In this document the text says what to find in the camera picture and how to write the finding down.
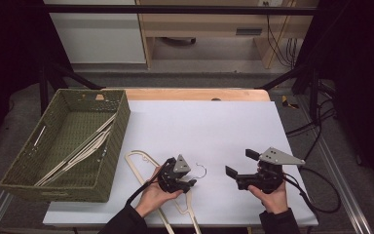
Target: table surface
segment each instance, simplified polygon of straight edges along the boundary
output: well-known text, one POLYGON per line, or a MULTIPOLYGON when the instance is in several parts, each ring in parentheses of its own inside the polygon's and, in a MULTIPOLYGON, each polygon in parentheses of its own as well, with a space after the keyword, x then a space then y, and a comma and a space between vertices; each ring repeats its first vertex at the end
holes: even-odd
MULTIPOLYGON (((236 169, 240 174, 254 174, 257 163, 244 156, 246 148, 260 153, 273 146, 291 154, 291 149, 273 102, 264 91, 257 90, 179 90, 131 89, 127 91, 131 117, 120 153, 120 160, 108 203, 52 202, 44 223, 55 226, 102 225, 120 210, 130 195, 140 186, 125 154, 143 150, 159 164, 169 157, 183 154, 192 168, 188 176, 200 176, 203 168, 207 175, 192 187, 192 206, 201 226, 249 226, 260 224, 258 214, 264 207, 248 191, 240 191, 235 181, 225 175, 224 167, 236 169), (173 94, 178 100, 171 99, 173 94), (196 100, 196 94, 202 94, 196 100), (240 95, 246 100, 237 101, 240 95), (220 98, 229 101, 208 101, 220 98)), ((151 164, 140 157, 131 157, 146 179, 154 171, 151 164)), ((304 188, 295 166, 284 166, 304 188)), ((298 195, 287 186, 288 203, 299 225, 318 225, 313 213, 298 195)), ((185 204, 185 196, 176 201, 185 204)), ((173 202, 163 205, 168 221, 174 226, 191 225, 188 215, 178 212, 173 202)), ((150 226, 162 222, 156 213, 146 217, 150 226)))

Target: wicker basket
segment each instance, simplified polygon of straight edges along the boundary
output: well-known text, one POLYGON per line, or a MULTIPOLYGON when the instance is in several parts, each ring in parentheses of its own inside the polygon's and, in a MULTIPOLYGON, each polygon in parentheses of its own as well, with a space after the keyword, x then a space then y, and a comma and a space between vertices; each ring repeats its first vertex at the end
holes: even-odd
POLYGON ((123 90, 58 90, 0 186, 27 201, 107 202, 130 113, 123 90), (34 185, 114 114, 96 152, 54 182, 34 185))

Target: human hand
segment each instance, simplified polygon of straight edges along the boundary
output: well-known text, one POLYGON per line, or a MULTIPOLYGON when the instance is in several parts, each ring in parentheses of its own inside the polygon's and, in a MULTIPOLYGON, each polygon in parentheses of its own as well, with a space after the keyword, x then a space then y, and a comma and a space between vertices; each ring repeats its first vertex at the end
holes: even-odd
POLYGON ((276 215, 288 210, 285 181, 271 194, 266 194, 253 185, 249 185, 247 189, 262 201, 268 213, 276 215))
MULTIPOLYGON (((152 177, 160 170, 157 167, 154 171, 152 177)), ((178 190, 173 193, 167 193, 163 191, 158 184, 158 180, 154 181, 142 192, 141 199, 135 210, 142 216, 146 217, 150 213, 156 211, 160 206, 162 206, 166 201, 177 198, 183 190, 178 190)))

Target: floor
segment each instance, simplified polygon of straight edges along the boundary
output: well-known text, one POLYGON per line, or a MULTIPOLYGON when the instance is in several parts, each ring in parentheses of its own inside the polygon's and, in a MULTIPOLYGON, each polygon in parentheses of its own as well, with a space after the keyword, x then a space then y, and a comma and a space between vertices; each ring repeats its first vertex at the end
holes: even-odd
MULTIPOLYGON (((196 44, 158 40, 150 69, 130 64, 116 65, 114 69, 101 71, 99 67, 80 66, 80 74, 99 85, 108 87, 202 87, 202 88, 255 88, 279 77, 287 67, 278 62, 272 69, 262 68, 260 57, 251 39, 198 38, 196 44)), ((77 84, 67 80, 71 86, 77 84)), ((277 105, 286 132, 309 123, 302 106, 307 96, 293 96, 289 91, 293 81, 286 81, 270 91, 271 100, 277 105), (288 103, 283 105, 282 98, 288 103)), ((319 101, 328 97, 319 95, 319 101)), ((15 156, 27 140, 40 118, 38 87, 33 85, 11 97, 12 110, 0 129, 0 179, 8 170, 15 156)), ((322 113, 332 112, 332 104, 323 105, 322 113)), ((298 136, 289 136, 293 155, 304 158, 314 143, 318 128, 298 136)), ((313 149, 307 166, 332 180, 326 166, 323 148, 328 148, 338 168, 347 181, 355 201, 363 212, 371 231, 355 230, 349 217, 349 204, 344 203, 335 214, 319 213, 319 226, 312 233, 374 233, 374 173, 356 163, 355 152, 335 116, 322 123, 321 139, 313 149)), ((330 210, 336 204, 332 188, 309 172, 302 172, 308 193, 316 206, 330 210)), ((30 203, 15 197, 0 223, 0 233, 74 233, 71 229, 57 229, 42 224, 46 203, 30 203)), ((79 233, 94 233, 85 228, 79 233)))

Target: sleeve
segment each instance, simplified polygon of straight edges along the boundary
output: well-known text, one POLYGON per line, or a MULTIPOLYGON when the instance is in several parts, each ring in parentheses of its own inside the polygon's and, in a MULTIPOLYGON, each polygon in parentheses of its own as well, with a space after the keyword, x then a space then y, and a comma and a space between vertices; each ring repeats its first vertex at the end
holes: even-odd
POLYGON ((260 220, 266 234, 300 234, 296 219, 291 208, 280 214, 260 214, 260 220))
POLYGON ((98 232, 98 234, 112 233, 144 234, 147 233, 147 224, 131 205, 126 205, 98 232))

